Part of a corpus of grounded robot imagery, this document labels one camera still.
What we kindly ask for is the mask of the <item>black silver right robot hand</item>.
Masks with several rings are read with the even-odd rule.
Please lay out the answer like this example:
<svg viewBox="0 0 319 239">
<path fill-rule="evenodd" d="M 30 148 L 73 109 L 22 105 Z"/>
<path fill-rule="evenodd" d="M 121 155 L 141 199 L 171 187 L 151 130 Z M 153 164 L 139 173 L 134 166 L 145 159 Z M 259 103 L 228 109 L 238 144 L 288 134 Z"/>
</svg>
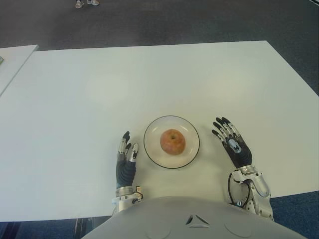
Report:
<svg viewBox="0 0 319 239">
<path fill-rule="evenodd" d="M 235 125 L 227 118 L 216 118 L 212 133 L 221 141 L 236 168 L 252 164 L 252 153 Z"/>
</svg>

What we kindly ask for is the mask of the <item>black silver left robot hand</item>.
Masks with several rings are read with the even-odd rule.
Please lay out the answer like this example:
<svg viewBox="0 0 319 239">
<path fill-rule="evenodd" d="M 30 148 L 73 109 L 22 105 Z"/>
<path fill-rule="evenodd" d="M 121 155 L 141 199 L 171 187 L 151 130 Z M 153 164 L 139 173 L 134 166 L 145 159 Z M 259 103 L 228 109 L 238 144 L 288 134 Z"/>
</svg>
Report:
<svg viewBox="0 0 319 239">
<path fill-rule="evenodd" d="M 136 161 L 139 153 L 139 144 L 133 145 L 129 142 L 130 132 L 124 133 L 118 153 L 116 164 L 116 186 L 117 189 L 122 187 L 131 187 L 136 174 Z"/>
</svg>

